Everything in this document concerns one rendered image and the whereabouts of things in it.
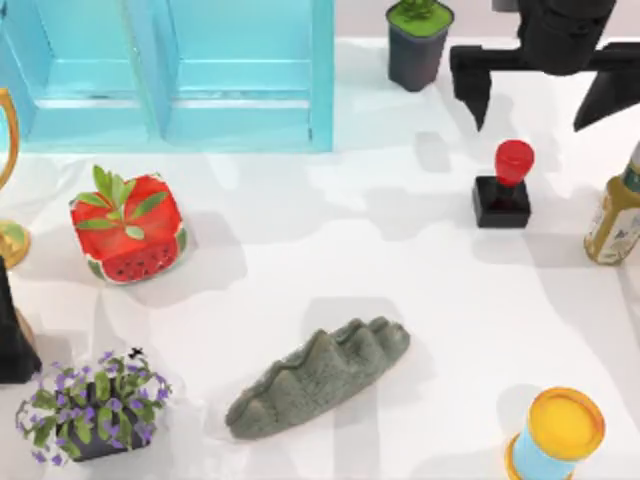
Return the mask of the dark pot with green plant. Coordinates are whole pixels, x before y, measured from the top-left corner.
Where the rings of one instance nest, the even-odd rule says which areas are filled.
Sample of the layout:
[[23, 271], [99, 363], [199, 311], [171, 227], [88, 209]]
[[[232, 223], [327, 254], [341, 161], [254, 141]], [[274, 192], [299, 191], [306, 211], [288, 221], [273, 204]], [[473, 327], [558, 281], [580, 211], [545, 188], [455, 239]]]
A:
[[454, 12], [439, 0], [399, 0], [386, 12], [388, 78], [409, 92], [434, 82]]

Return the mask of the red and black stamp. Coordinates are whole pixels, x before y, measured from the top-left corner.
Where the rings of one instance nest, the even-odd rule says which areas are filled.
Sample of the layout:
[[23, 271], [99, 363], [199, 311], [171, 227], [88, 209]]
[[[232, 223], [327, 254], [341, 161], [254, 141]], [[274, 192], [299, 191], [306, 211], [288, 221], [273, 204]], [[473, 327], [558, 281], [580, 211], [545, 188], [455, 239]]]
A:
[[525, 178], [534, 165], [535, 152], [525, 141], [502, 142], [494, 156], [494, 174], [475, 178], [472, 191], [479, 228], [524, 229], [531, 216]]

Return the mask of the yellow green bottle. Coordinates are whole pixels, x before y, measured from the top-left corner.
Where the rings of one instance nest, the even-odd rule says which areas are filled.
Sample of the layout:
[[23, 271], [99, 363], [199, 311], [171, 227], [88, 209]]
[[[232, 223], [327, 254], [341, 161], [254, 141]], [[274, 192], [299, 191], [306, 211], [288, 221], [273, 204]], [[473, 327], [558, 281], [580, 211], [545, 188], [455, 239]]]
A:
[[625, 169], [611, 177], [584, 237], [587, 256], [599, 265], [619, 265], [640, 240], [640, 141]]

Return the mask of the light blue rack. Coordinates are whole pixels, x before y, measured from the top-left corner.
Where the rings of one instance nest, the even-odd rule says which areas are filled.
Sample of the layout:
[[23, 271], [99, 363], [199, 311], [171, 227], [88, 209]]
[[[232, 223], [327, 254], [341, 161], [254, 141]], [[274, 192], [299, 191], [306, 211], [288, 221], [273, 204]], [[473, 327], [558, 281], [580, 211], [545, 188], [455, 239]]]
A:
[[328, 151], [334, 0], [0, 0], [40, 152]]

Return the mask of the grey green bread loaf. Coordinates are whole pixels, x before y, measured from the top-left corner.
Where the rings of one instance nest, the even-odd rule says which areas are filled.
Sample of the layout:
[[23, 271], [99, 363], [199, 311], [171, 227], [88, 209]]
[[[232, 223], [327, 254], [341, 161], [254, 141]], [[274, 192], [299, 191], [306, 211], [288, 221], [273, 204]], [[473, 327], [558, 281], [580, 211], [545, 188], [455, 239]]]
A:
[[239, 440], [257, 440], [303, 425], [378, 381], [408, 351], [404, 326], [379, 316], [319, 329], [275, 361], [231, 404], [225, 425]]

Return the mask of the yellow and blue can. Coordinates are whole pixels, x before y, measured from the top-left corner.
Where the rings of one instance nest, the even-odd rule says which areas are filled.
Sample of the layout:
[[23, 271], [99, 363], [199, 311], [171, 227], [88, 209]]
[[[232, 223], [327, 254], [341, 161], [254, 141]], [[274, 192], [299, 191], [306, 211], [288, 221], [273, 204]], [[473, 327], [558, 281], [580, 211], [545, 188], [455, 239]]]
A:
[[584, 393], [553, 387], [539, 393], [526, 424], [505, 450], [509, 480], [573, 480], [576, 466], [604, 439], [599, 407]]

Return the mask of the watermelon pattern plant pot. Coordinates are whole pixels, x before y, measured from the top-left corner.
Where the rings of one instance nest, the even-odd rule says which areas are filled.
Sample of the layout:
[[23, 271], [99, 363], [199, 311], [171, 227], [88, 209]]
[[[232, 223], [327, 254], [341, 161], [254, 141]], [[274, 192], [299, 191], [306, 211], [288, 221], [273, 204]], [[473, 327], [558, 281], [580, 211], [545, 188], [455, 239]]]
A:
[[93, 180], [96, 190], [78, 194], [70, 213], [94, 275], [130, 284], [172, 267], [188, 233], [165, 180], [157, 173], [125, 180], [98, 165]]

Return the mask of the gold trophy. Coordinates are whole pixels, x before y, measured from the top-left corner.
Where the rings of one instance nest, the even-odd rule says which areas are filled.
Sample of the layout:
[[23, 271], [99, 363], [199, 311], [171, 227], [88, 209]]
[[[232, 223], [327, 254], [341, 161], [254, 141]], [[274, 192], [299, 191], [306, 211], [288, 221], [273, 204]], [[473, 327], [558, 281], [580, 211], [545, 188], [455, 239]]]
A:
[[[14, 103], [7, 88], [0, 88], [0, 107], [8, 126], [8, 155], [0, 172], [0, 190], [10, 179], [17, 163], [20, 148], [19, 122]], [[31, 245], [29, 232], [19, 223], [0, 220], [0, 256], [5, 267], [11, 269], [26, 257]]]

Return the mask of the purple flower plant pot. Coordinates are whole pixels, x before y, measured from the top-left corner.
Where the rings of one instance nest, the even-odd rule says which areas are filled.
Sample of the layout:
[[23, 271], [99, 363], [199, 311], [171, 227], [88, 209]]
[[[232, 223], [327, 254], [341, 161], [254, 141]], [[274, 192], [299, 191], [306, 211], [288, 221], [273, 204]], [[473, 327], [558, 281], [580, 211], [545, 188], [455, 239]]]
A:
[[19, 405], [15, 426], [40, 464], [63, 466], [149, 445], [172, 386], [149, 365], [144, 351], [105, 352], [92, 367], [56, 363], [44, 383]]

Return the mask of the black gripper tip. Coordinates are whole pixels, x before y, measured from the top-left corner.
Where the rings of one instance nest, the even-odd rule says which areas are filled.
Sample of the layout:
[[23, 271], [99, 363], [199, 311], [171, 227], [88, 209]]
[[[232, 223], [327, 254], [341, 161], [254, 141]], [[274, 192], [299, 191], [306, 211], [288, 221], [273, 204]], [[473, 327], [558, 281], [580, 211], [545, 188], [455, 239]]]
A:
[[42, 369], [33, 332], [15, 308], [0, 255], [0, 385], [23, 384]]

